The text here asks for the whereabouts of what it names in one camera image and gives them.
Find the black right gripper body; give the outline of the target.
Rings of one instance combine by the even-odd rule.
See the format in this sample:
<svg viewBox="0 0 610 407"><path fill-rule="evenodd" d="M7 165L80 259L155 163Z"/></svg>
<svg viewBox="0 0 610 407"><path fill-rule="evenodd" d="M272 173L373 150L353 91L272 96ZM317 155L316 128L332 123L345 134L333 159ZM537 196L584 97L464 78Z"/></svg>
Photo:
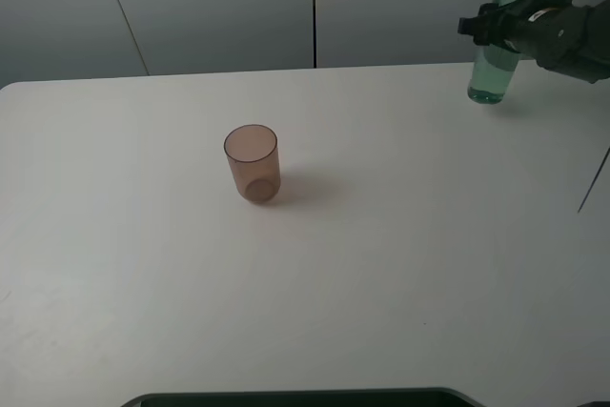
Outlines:
<svg viewBox="0 0 610 407"><path fill-rule="evenodd" d="M513 17L503 28L505 41L555 73L593 73L594 63L582 54L590 7L543 9L527 18Z"/></svg>

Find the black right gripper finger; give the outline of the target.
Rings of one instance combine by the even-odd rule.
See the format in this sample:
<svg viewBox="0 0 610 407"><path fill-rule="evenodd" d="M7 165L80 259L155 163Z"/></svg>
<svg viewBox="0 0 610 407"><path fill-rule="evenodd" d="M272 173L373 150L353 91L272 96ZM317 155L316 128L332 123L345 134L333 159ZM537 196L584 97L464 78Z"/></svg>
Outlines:
<svg viewBox="0 0 610 407"><path fill-rule="evenodd" d="M477 46L497 46L512 48L508 37L508 18L511 7L497 3L485 3L478 9L474 17L461 17L458 21L457 33L471 36Z"/></svg>

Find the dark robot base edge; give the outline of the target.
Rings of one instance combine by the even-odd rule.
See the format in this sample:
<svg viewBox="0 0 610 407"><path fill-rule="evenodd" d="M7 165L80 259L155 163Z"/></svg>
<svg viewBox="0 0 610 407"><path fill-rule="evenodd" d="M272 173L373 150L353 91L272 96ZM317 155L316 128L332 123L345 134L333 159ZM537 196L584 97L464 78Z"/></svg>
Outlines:
<svg viewBox="0 0 610 407"><path fill-rule="evenodd" d="M448 388L147 394L128 406L477 406Z"/></svg>

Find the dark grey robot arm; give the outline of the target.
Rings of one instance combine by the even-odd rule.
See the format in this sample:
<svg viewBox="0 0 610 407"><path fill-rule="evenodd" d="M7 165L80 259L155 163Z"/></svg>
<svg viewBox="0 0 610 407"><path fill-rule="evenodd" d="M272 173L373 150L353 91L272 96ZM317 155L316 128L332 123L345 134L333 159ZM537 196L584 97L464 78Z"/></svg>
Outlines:
<svg viewBox="0 0 610 407"><path fill-rule="evenodd" d="M548 71L589 83L609 77L609 1L576 7L572 0L487 3L460 18L457 31L478 46L495 45L534 59Z"/></svg>

